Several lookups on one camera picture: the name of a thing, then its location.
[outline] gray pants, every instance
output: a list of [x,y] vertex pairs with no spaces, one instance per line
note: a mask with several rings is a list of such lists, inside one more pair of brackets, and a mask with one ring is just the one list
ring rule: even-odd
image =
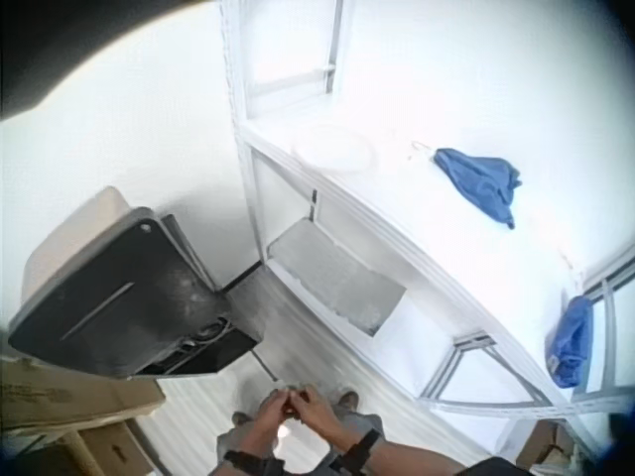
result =
[[[362,435],[366,434],[371,429],[376,429],[382,436],[384,435],[384,427],[379,415],[361,415],[337,405],[333,406],[333,411],[348,429],[353,429]],[[242,438],[244,438],[244,436],[249,432],[252,425],[253,422],[249,421],[218,437],[216,442],[216,454],[218,455],[219,463],[222,461],[222,458],[227,451],[238,447],[238,444],[240,444]],[[316,466],[316,469],[307,474],[311,474],[312,476],[329,476],[338,474],[328,468],[328,465],[333,462],[338,454],[340,453],[338,453],[335,448],[331,447],[328,454],[319,463],[319,465]],[[273,448],[271,448],[266,457],[273,457],[273,455]]]

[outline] person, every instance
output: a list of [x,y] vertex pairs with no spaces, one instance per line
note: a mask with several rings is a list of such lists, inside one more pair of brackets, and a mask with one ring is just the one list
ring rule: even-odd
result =
[[232,417],[235,428],[221,435],[217,441],[219,465],[210,476],[243,476],[223,458],[228,450],[241,451],[260,459],[273,457],[278,428],[290,415],[299,418],[330,445],[330,452],[309,474],[336,475],[329,466],[338,455],[346,453],[374,429],[380,438],[372,446],[364,470],[378,476],[384,475],[450,475],[463,466],[434,451],[391,443],[384,438],[381,417],[361,415],[357,412],[359,396],[355,392],[344,394],[335,406],[331,406],[314,386],[303,389],[286,389],[273,392],[263,402],[255,418],[243,413]]

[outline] floor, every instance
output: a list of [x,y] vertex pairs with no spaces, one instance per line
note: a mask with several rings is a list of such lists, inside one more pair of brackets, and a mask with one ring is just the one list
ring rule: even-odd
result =
[[[235,410],[254,412],[273,388],[308,382],[333,400],[345,389],[357,390],[361,412],[380,415],[391,441],[433,449],[463,464],[488,456],[363,364],[271,272],[259,268],[231,296],[264,329],[256,351],[282,381],[274,384],[251,354],[216,375],[161,381],[166,403],[138,420],[173,474],[207,474],[216,464],[216,437],[230,429]],[[307,472],[322,457],[325,444],[294,425],[278,450],[287,470]]]

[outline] person's right hand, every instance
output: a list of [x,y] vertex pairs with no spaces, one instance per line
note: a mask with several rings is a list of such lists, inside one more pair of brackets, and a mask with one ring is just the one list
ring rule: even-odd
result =
[[333,408],[313,385],[292,390],[291,404],[300,415],[300,420],[325,440],[342,430],[341,421],[335,416]]

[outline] person's left hand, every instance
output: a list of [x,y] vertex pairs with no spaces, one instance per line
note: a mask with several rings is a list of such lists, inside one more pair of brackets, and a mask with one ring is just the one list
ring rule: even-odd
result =
[[263,402],[254,424],[244,441],[241,449],[245,452],[260,456],[267,448],[271,448],[278,428],[289,417],[285,413],[285,405],[289,399],[288,390],[277,390]]

